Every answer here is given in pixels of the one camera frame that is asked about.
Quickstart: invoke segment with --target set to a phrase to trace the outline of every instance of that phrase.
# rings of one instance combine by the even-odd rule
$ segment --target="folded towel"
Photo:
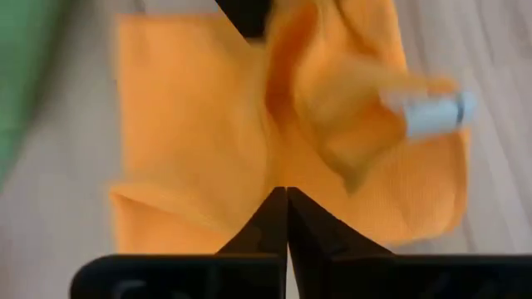
[[[222,12],[118,29],[120,252],[217,252],[279,185],[382,244],[458,224],[466,135],[409,142],[379,97],[457,89],[405,71],[392,0],[279,0],[265,42]]]

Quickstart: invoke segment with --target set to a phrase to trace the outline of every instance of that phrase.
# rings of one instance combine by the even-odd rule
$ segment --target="wooden surface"
[[[22,156],[0,194],[1,298],[66,298],[74,271],[112,252],[106,186],[120,173],[120,134],[104,2],[74,7]],[[532,2],[397,6],[411,68],[460,78],[480,107],[463,225],[395,249],[532,252]],[[293,278],[288,289],[295,293]]]

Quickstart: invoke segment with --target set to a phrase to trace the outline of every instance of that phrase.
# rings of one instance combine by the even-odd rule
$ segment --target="white cap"
[[[409,138],[452,132],[471,122],[476,98],[470,92],[442,96],[438,100],[406,104],[403,107]]]

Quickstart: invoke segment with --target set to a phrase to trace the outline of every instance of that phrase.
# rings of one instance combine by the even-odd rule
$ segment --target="green object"
[[[0,1],[0,190],[16,159],[68,3]]]

